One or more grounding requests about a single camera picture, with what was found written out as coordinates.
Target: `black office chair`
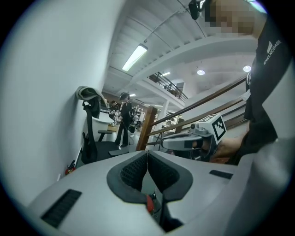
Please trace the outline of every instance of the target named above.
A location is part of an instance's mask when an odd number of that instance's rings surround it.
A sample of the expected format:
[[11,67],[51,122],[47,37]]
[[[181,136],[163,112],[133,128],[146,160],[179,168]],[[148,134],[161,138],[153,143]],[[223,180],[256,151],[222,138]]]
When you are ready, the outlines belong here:
[[88,135],[83,133],[84,146],[82,150],[81,160],[84,164],[105,160],[114,156],[126,154],[129,151],[125,148],[119,150],[118,146],[114,142],[102,142],[105,134],[111,134],[108,130],[99,130],[100,138],[98,142],[94,141],[93,130],[92,130],[92,116],[93,113],[97,113],[100,110],[99,99],[93,98],[88,101],[88,105],[83,102],[84,110],[87,113],[87,127]]

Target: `black cable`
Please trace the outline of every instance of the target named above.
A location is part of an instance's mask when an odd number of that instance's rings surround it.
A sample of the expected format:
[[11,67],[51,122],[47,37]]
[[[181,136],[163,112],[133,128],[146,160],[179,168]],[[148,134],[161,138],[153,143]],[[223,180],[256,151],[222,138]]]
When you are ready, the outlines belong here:
[[[184,7],[184,9],[190,14],[188,9],[181,3],[181,1],[177,0],[177,2],[179,2]],[[206,38],[206,36],[205,36],[204,32],[202,31],[202,29],[201,29],[200,25],[198,24],[198,22],[196,20],[195,20],[195,22],[197,23],[198,27],[200,28],[200,31],[202,32],[203,36]]]

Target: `chair armrest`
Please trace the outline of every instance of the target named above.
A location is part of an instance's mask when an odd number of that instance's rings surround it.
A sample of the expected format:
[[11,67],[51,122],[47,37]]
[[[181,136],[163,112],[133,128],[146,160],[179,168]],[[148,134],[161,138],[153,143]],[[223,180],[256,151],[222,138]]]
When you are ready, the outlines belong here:
[[126,154],[126,153],[129,153],[129,150],[127,148],[123,148],[121,150],[109,151],[109,155],[111,157],[123,155],[123,154]]
[[97,131],[97,133],[99,133],[99,134],[111,134],[112,131],[109,131],[109,130],[99,130],[99,131]]

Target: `black pants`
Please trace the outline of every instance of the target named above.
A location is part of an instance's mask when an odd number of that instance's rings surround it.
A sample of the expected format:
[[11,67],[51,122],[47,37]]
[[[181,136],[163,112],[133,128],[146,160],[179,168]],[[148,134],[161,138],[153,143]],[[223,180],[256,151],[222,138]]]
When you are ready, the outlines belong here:
[[120,126],[119,126],[119,131],[118,131],[118,135],[115,141],[116,145],[120,145],[121,142],[121,135],[122,135],[122,131],[124,131],[123,133],[123,145],[128,145],[128,129],[129,127],[129,122],[127,121],[122,121]]

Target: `desk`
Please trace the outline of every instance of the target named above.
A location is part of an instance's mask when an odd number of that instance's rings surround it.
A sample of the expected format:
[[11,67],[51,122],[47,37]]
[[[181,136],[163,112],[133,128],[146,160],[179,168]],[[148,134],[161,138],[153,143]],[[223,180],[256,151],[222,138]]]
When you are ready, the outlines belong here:
[[109,115],[106,113],[100,113],[100,118],[92,117],[92,131],[94,140],[98,141],[100,134],[97,133],[99,130],[107,130],[109,123],[113,123],[114,121],[109,118]]

